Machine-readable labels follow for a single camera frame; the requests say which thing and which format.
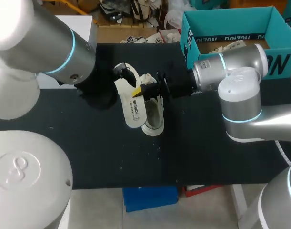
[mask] screw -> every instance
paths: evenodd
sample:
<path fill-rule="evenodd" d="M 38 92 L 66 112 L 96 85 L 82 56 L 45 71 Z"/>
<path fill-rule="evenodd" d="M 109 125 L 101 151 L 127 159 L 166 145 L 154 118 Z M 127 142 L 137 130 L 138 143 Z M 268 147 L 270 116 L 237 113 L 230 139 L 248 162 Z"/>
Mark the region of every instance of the screw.
<path fill-rule="evenodd" d="M 70 79 L 72 79 L 73 82 L 74 82 L 74 81 L 76 81 L 76 80 L 78 79 L 78 77 L 79 77 L 79 75 L 77 75 L 77 74 L 73 74 L 73 75 L 70 77 Z"/>

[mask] shoe box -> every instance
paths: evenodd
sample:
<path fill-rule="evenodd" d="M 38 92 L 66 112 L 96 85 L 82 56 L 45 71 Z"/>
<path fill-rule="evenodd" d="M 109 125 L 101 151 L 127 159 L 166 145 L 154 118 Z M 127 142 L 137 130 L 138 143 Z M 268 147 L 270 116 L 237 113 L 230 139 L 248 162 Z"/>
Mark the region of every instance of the shoe box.
<path fill-rule="evenodd" d="M 269 71 L 264 79 L 291 76 L 291 28 L 275 7 L 198 10 L 183 15 L 180 45 L 188 68 L 236 40 L 258 43 L 265 49 Z"/>

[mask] shoe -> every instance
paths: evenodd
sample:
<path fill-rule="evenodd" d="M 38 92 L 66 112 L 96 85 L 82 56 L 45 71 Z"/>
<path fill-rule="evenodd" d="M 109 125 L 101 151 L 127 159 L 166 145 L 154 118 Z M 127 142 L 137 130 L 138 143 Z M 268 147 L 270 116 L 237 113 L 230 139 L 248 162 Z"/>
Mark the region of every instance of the shoe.
<path fill-rule="evenodd" d="M 128 68 L 134 74 L 136 78 L 136 87 L 140 86 L 141 80 L 137 71 L 128 63 L 120 63 L 116 67 L 121 64 L 124 64 L 124 67 Z M 141 127 L 146 121 L 146 110 L 143 96 L 133 98 L 132 92 L 136 88 L 131 86 L 125 79 L 118 79 L 115 81 L 115 84 L 121 99 L 124 119 L 127 126 L 130 128 Z"/>
<path fill-rule="evenodd" d="M 238 40 L 235 42 L 232 42 L 231 44 L 228 44 L 225 47 L 219 47 L 215 49 L 214 51 L 211 51 L 209 53 L 222 53 L 224 51 L 230 50 L 230 49 L 237 49 L 246 46 L 245 42 L 243 40 Z"/>
<path fill-rule="evenodd" d="M 142 84 L 156 83 L 157 81 L 150 75 L 144 74 L 140 77 Z M 145 101 L 147 120 L 142 126 L 142 130 L 149 136 L 158 136 L 163 132 L 163 98 L 161 95 L 157 98 Z"/>

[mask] blue light ring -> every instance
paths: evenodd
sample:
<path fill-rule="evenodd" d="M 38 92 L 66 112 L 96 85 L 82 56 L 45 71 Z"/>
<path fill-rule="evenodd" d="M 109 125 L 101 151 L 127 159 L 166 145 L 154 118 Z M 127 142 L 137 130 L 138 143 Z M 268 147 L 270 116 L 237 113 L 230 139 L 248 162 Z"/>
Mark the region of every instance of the blue light ring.
<path fill-rule="evenodd" d="M 226 71 L 226 70 L 227 70 L 227 68 L 226 68 L 226 62 L 225 62 L 225 60 L 223 59 L 223 56 L 222 56 L 221 53 L 219 53 L 218 55 L 220 56 L 220 58 L 221 58 L 221 62 L 222 62 L 222 66 L 223 66 L 224 70 Z"/>
<path fill-rule="evenodd" d="M 46 73 L 44 73 L 44 74 L 53 74 L 53 73 L 56 73 L 56 72 L 58 72 L 59 70 L 63 69 L 63 68 L 68 64 L 68 62 L 70 61 L 71 57 L 73 56 L 74 49 L 75 49 L 75 36 L 74 36 L 74 32 L 73 32 L 72 29 L 70 29 L 70 31 L 71 31 L 71 33 L 72 33 L 72 40 L 73 40 L 73 42 L 72 42 L 72 50 L 71 50 L 71 52 L 70 52 L 70 54 L 69 54 L 67 60 L 66 60 L 66 61 L 65 61 L 65 62 L 64 62 L 64 63 L 63 63 L 59 68 L 57 68 L 57 69 L 55 69 L 55 70 L 53 70 L 53 71 L 50 71 L 50 72 L 46 72 Z"/>
<path fill-rule="evenodd" d="M 251 121 L 254 121 L 254 120 L 258 119 L 258 117 L 260 117 L 261 113 L 262 113 L 262 110 L 261 110 L 261 112 L 260 112 L 257 116 L 255 116 L 254 118 L 252 118 L 252 119 L 248 119 L 248 120 L 244 120 L 244 121 L 234 121 L 234 120 L 230 120 L 230 119 L 226 118 L 223 114 L 222 114 L 222 116 L 223 116 L 223 118 L 226 119 L 228 122 L 232 122 L 232 123 L 247 123 L 247 122 L 251 122 Z"/>

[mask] robotic arm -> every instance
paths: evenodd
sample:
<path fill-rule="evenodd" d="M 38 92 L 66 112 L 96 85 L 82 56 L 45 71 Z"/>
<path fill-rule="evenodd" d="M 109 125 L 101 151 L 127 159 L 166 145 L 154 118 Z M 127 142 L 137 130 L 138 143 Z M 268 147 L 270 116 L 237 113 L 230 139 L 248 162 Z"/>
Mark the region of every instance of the robotic arm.
<path fill-rule="evenodd" d="M 177 98 L 218 90 L 226 131 L 232 140 L 291 141 L 291 104 L 261 106 L 259 84 L 267 72 L 264 49 L 249 45 L 196 61 L 179 83 L 178 79 L 158 75 L 156 84 L 141 85 L 133 96 Z"/>
<path fill-rule="evenodd" d="M 37 73 L 74 84 L 99 107 L 116 94 L 114 81 L 136 86 L 126 66 L 96 69 L 95 47 L 36 0 L 0 0 L 0 119 L 26 114 L 37 102 Z"/>

